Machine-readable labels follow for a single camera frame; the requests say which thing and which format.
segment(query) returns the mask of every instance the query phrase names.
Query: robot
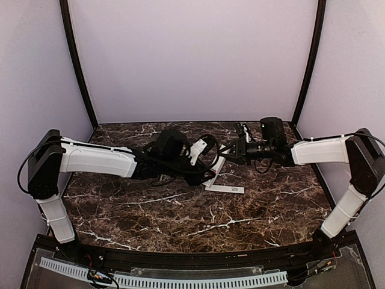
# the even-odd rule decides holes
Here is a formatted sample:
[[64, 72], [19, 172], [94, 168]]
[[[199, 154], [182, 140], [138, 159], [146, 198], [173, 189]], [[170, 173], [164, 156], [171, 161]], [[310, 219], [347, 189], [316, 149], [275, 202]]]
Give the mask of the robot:
[[[219, 157], [236, 164], [250, 165], [252, 160], [270, 159], [281, 166], [312, 163], [349, 163], [350, 185], [331, 214], [313, 234], [311, 256], [319, 258], [335, 244], [336, 237], [362, 208], [382, 189], [376, 191], [385, 174], [385, 157], [369, 130], [325, 138], [311, 138], [288, 143], [283, 122], [277, 117], [260, 120], [263, 140], [255, 140], [247, 125], [236, 126], [238, 138], [224, 148], [206, 134], [189, 144], [187, 137], [173, 129], [163, 130], [158, 139], [143, 148], [114, 148], [82, 143], [62, 137], [58, 130], [47, 132], [26, 157], [28, 191], [44, 213], [48, 225], [62, 247], [77, 248], [76, 232], [58, 191], [59, 173], [106, 173], [131, 179], [168, 175], [183, 178], [188, 185], [201, 185], [215, 177], [212, 170]], [[200, 160], [216, 148], [215, 161], [206, 165]], [[76, 250], [71, 251], [76, 257]]]

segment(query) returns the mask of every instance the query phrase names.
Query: wall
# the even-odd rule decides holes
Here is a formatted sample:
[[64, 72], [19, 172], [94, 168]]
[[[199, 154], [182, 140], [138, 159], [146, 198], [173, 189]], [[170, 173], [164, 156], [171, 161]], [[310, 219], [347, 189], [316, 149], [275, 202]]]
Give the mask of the wall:
[[99, 122], [291, 119], [316, 0], [70, 4]]
[[59, 1], [0, 1], [0, 88], [0, 288], [19, 288], [36, 234], [47, 230], [17, 187], [19, 165], [51, 128], [91, 134]]
[[[328, 1], [321, 43], [298, 129], [303, 137], [366, 127], [385, 140], [385, 3]], [[320, 166], [335, 200], [347, 188], [348, 165]], [[385, 193], [362, 212], [353, 228], [378, 288], [385, 288]]]

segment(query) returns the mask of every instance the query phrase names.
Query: brown marble surface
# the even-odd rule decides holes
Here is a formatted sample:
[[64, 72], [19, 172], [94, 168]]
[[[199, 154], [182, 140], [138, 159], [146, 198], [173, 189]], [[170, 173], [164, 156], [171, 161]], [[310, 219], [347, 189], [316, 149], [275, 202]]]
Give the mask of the brown marble surface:
[[[259, 139], [259, 123], [248, 124]], [[101, 125], [91, 142], [142, 146], [165, 128], [182, 131], [191, 143], [205, 133], [223, 144], [236, 137], [233, 122], [132, 123]], [[287, 125], [285, 130], [288, 140], [294, 141]], [[262, 249], [311, 240], [330, 212], [310, 166], [274, 164], [259, 175], [253, 166], [225, 162], [215, 184], [245, 187], [243, 195], [189, 187], [182, 179], [158, 188], [151, 187], [151, 181], [75, 173], [64, 204], [80, 240], [150, 252]]]

